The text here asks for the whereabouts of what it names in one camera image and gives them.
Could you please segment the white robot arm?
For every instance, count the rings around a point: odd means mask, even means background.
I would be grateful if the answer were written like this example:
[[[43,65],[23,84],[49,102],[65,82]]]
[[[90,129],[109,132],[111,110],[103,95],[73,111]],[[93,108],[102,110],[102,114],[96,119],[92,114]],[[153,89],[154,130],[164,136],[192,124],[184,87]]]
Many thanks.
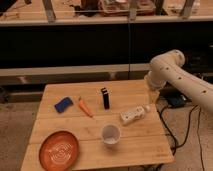
[[[170,83],[205,112],[213,114],[213,84],[210,84],[182,69],[185,56],[179,50],[171,50],[154,57],[146,75],[152,91]]]

